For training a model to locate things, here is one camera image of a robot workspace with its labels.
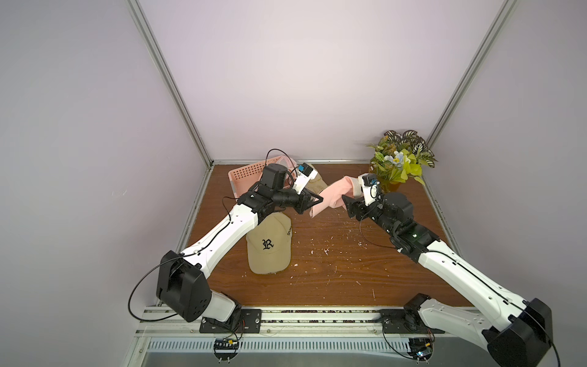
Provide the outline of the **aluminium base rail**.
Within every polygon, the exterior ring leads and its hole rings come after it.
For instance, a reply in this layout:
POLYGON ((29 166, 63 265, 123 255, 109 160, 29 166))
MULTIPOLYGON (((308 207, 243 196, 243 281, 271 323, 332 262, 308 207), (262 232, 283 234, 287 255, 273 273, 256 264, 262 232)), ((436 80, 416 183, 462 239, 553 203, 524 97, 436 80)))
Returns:
POLYGON ((379 310, 399 307, 262 307, 260 333, 200 333, 166 307, 149 307, 138 326, 126 366, 492 366, 476 345, 444 334, 385 333, 379 310), (240 341, 230 363, 213 354, 215 339, 240 341), (408 340, 434 343, 428 363, 408 356, 408 340))

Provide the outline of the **artificial green plant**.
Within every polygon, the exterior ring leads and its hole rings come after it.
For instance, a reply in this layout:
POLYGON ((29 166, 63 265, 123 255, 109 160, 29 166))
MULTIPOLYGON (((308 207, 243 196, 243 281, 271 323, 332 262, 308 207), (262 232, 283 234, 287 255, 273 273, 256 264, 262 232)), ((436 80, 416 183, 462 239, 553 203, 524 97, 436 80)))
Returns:
POLYGON ((415 130, 389 130, 374 145, 369 172, 382 184, 405 184, 409 179, 425 185, 423 168, 435 168, 437 159, 428 143, 415 130))

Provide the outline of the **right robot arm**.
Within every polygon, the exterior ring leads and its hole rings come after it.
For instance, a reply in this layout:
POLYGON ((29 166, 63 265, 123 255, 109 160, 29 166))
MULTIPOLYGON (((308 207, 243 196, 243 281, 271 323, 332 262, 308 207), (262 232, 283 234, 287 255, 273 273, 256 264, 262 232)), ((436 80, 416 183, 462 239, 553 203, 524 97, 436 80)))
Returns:
POLYGON ((552 310, 509 291, 457 255, 434 232, 414 220, 401 193, 381 198, 343 197, 350 217, 372 220, 401 254, 428 269, 466 298, 475 311, 417 295, 406 309, 430 329, 442 330, 489 353, 500 366, 537 366, 553 349, 552 310))

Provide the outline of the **pink plastic basket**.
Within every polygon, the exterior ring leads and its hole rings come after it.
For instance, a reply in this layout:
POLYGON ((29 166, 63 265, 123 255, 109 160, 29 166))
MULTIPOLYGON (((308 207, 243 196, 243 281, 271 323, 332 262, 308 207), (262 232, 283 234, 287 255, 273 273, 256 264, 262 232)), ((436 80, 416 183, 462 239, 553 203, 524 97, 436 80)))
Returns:
POLYGON ((265 165, 269 164, 284 165, 290 171, 296 167, 296 161, 290 161, 285 155, 279 155, 274 158, 269 158, 267 161, 260 161, 241 168, 233 169, 229 171, 228 177, 234 197, 240 197, 246 193, 253 184, 260 181, 265 165))

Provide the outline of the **left circuit board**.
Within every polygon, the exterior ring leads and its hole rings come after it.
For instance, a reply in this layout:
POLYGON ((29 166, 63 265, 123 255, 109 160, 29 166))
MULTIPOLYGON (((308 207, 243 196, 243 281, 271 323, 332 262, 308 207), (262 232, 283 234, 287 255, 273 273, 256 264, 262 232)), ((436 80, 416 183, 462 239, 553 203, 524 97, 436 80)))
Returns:
POLYGON ((241 343, 237 339, 219 338, 215 339, 212 351, 218 362, 230 363, 238 356, 241 343))

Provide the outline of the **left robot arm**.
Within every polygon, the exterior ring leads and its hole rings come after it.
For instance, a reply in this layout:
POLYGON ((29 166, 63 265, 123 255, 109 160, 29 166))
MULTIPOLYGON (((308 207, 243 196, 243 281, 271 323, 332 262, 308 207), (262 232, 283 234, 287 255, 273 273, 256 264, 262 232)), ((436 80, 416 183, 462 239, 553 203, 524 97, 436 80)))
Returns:
POLYGON ((228 215, 203 238, 181 253, 169 251, 158 268, 156 297, 187 322, 200 317, 234 329, 241 306, 229 296, 213 291, 207 278, 229 250, 277 209, 292 207, 303 214, 322 203, 320 195, 306 188, 317 176, 304 163, 292 174, 284 165, 264 166, 261 178, 236 200, 228 215))

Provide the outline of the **right circuit board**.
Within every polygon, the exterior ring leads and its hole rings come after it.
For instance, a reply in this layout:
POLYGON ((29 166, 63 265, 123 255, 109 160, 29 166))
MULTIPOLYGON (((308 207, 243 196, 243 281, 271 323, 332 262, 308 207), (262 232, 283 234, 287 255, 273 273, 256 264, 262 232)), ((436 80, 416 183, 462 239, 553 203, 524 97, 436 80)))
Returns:
POLYGON ((408 356, 417 362, 428 363, 434 354, 434 343, 427 338, 411 338, 408 340, 408 356))

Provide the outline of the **beige baseball cap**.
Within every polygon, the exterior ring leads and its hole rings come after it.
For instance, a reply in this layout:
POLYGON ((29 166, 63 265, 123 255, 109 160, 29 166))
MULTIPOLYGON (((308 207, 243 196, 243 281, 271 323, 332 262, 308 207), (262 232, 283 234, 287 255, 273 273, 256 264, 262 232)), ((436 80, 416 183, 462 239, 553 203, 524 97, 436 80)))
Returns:
POLYGON ((290 265, 292 224, 283 213, 273 213, 246 234, 249 268, 257 275, 282 272, 290 265))

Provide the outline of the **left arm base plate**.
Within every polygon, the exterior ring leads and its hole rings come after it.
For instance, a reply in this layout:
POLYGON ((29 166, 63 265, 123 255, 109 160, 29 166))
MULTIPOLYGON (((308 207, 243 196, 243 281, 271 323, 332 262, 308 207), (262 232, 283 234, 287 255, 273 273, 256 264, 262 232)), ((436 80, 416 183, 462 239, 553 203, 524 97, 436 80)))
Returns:
POLYGON ((237 307, 227 321, 203 317, 200 333, 260 333, 261 309, 242 309, 237 307))

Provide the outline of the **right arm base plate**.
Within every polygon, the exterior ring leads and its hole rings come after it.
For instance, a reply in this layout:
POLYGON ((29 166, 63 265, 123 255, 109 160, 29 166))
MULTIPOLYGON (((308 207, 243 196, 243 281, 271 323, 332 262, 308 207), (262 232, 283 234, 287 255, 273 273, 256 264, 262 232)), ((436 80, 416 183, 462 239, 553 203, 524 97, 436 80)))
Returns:
POLYGON ((423 323, 423 320, 417 313, 403 309, 382 309, 378 311, 380 318, 378 322, 382 324, 385 333, 411 333, 411 334, 444 334, 443 330, 430 328, 423 323))

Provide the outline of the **cream work glove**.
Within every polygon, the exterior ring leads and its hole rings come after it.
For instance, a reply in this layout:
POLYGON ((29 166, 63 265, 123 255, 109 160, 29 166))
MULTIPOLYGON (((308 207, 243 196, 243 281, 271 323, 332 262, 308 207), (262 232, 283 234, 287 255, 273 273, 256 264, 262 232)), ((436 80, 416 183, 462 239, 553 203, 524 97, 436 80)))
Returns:
POLYGON ((329 185, 324 181, 321 174, 318 172, 318 169, 314 165, 309 164, 309 166, 316 172, 316 177, 311 179, 305 188, 315 194, 320 194, 322 191, 327 189, 329 185))

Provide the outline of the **circuit board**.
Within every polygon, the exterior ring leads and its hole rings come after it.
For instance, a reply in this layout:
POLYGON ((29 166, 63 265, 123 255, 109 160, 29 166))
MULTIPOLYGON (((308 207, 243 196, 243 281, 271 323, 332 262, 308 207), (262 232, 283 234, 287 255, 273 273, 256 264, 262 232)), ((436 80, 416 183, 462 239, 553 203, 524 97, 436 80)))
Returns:
POLYGON ((428 363, 434 354, 434 343, 427 338, 411 338, 408 340, 408 356, 417 362, 428 363))
POLYGON ((238 356, 241 343, 237 339, 219 338, 215 339, 212 351, 218 362, 230 363, 238 356))

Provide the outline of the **pink baseball cap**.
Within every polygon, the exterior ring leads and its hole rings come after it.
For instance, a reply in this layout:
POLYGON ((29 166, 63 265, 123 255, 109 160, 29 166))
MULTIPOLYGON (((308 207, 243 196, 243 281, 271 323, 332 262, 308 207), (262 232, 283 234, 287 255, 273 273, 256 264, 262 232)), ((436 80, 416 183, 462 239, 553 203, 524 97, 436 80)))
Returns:
POLYGON ((345 176, 319 193, 323 201, 310 209, 310 217, 316 217, 327 208, 345 207, 343 196, 357 199, 363 196, 357 177, 345 176))

